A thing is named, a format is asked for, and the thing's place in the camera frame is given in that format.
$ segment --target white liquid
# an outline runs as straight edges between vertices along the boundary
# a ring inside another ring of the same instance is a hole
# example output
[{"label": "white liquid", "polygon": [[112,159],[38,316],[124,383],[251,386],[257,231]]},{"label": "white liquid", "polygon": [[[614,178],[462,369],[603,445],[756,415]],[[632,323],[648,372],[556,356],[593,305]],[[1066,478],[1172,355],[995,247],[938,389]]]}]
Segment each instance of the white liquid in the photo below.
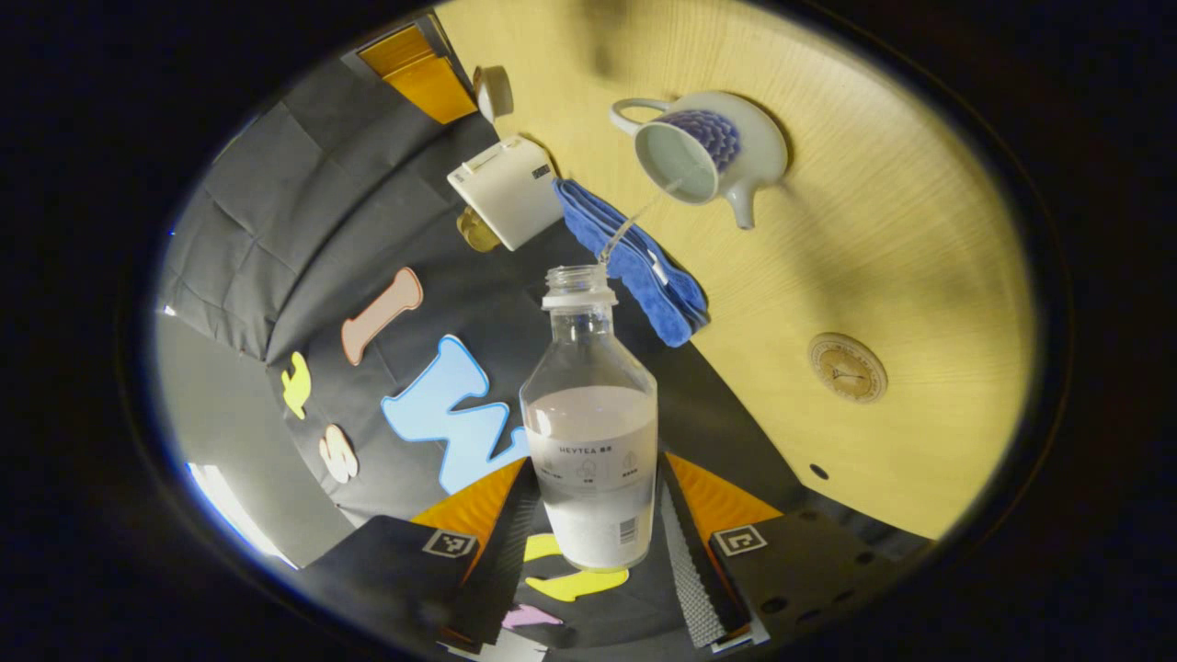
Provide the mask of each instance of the white liquid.
[{"label": "white liquid", "polygon": [[564,557],[585,570],[641,561],[653,527],[656,398],[620,386],[580,386],[539,398],[525,418]]}]

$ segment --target bottle label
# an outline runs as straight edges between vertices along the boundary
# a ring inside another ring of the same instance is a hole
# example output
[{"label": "bottle label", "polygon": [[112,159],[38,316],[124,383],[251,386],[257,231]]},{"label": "bottle label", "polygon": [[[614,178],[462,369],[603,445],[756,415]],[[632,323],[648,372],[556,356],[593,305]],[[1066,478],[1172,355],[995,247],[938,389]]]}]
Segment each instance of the bottle label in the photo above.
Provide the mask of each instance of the bottle label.
[{"label": "bottle label", "polygon": [[540,481],[572,494],[593,495],[639,483],[653,472],[653,426],[593,443],[567,443],[527,431],[532,462]]}]

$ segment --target blue foam letter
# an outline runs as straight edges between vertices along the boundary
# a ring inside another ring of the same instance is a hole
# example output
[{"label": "blue foam letter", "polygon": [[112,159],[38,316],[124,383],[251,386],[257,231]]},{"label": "blue foam letter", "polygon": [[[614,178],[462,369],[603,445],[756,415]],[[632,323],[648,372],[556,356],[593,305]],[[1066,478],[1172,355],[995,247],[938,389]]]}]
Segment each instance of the blue foam letter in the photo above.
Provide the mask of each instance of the blue foam letter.
[{"label": "blue foam letter", "polygon": [[438,342],[438,356],[417,379],[395,397],[380,402],[392,431],[406,442],[447,439],[441,458],[441,488],[454,494],[512,462],[527,457],[527,433],[511,431],[511,446],[491,457],[511,409],[491,403],[451,411],[468,397],[483,397],[491,389],[486,372],[470,350],[453,336]]}]

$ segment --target wooden table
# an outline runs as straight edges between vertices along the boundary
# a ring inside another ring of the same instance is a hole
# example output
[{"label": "wooden table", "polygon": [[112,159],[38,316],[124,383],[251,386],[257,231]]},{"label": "wooden table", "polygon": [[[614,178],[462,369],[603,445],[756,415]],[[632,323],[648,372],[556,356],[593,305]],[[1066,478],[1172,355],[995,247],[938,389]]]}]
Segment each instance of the wooden table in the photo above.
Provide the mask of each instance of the wooden table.
[{"label": "wooden table", "polygon": [[[724,90],[776,115],[791,163],[757,196],[756,230],[724,200],[665,199],[641,226],[703,285],[712,323],[693,343],[800,479],[943,536],[1002,461],[1038,351],[1011,211],[953,128],[846,47],[736,2],[455,0],[437,14],[467,74],[506,68],[499,134],[533,138],[626,213],[657,190],[613,101]],[[807,347],[830,331],[878,355],[882,399],[817,379]]]}]

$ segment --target blue pattern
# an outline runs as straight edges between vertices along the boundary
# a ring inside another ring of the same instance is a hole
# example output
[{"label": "blue pattern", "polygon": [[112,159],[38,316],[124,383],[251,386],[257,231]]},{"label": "blue pattern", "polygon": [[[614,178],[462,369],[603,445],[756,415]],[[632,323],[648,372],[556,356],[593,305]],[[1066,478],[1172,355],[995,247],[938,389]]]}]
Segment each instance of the blue pattern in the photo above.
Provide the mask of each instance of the blue pattern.
[{"label": "blue pattern", "polygon": [[679,111],[654,121],[677,126],[699,141],[716,170],[724,172],[739,155],[739,131],[727,118],[711,111]]}]

